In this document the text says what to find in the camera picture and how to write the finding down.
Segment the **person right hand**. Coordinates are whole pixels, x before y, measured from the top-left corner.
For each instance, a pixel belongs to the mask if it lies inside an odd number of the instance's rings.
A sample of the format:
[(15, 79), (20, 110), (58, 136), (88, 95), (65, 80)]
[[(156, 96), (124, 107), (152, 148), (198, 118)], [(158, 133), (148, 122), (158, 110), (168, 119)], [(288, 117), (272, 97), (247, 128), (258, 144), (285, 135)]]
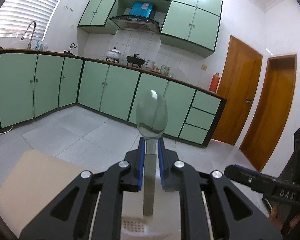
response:
[(287, 207), (281, 207), (279, 204), (271, 208), (268, 219), (279, 229), (282, 230), (287, 223), (288, 228), (292, 229), (300, 220), (300, 212), (296, 215), (295, 211)]

